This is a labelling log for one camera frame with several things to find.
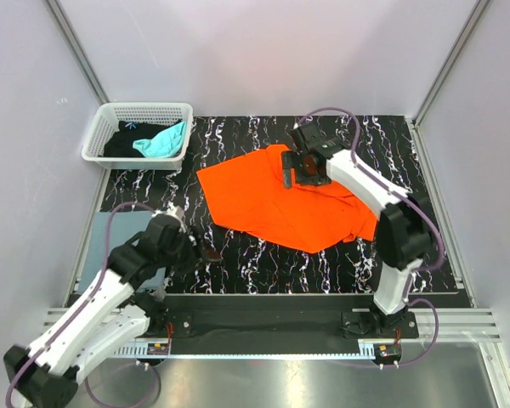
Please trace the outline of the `orange t shirt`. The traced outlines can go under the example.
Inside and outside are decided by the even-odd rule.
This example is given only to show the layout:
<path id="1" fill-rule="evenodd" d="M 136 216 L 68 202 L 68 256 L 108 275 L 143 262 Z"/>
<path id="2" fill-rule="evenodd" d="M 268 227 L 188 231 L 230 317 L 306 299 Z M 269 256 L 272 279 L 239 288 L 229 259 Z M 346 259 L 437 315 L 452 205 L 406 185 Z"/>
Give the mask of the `orange t shirt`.
<path id="1" fill-rule="evenodd" d="M 372 241 L 377 217 L 337 182 L 283 183 L 283 144 L 198 171 L 212 221 L 293 250 L 317 253 L 339 242 Z"/>

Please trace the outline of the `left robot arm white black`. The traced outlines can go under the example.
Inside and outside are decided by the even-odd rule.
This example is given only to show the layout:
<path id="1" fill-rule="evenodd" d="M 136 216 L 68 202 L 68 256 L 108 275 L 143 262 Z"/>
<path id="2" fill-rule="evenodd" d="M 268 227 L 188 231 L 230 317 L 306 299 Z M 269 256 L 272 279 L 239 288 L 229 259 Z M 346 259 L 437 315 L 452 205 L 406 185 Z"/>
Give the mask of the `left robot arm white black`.
<path id="1" fill-rule="evenodd" d="M 35 407 L 67 406 L 92 370 L 136 337 L 171 334 L 165 304 L 141 286 L 161 269 L 187 275 L 220 255 L 178 207 L 153 215 L 146 228 L 107 247 L 85 292 L 28 346 L 3 356 L 7 406 L 18 392 Z"/>

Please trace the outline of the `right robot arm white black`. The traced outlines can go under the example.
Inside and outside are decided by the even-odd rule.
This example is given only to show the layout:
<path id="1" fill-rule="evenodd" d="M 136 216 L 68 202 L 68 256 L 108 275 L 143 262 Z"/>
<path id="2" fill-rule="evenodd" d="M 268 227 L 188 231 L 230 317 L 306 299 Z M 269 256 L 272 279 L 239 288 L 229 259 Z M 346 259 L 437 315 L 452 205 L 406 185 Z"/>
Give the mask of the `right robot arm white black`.
<path id="1" fill-rule="evenodd" d="M 426 252 L 442 247 L 441 235 L 423 208 L 428 200 L 384 178 L 339 138 L 326 138 L 317 124 L 290 132 L 293 147 L 281 155 L 284 185 L 319 188 L 337 182 L 351 191 L 377 218 L 375 238 L 382 271 L 371 306 L 347 317 L 346 337 L 395 337 L 404 329 L 409 292 Z"/>

